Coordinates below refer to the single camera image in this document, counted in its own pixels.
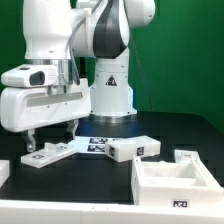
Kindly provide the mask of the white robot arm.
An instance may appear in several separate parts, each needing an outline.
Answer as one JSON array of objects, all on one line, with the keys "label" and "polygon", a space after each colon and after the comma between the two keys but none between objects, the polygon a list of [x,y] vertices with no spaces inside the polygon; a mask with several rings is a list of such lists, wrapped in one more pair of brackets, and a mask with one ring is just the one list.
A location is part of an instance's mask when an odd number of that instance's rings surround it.
[{"label": "white robot arm", "polygon": [[154,0],[24,0],[26,62],[1,75],[0,121],[36,150],[37,128],[66,122],[74,133],[90,116],[136,116],[128,84],[132,28],[148,25]]}]

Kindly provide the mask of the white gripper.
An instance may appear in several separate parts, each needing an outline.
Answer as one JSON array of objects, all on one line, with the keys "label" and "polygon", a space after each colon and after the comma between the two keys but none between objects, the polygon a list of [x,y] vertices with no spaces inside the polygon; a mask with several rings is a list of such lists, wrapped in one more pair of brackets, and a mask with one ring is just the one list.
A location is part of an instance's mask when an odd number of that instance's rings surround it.
[{"label": "white gripper", "polygon": [[78,118],[90,114],[88,81],[69,85],[66,93],[47,94],[47,88],[10,88],[1,94],[1,125],[11,132],[22,132],[27,151],[36,150],[35,128],[67,122],[66,132],[74,139]]}]

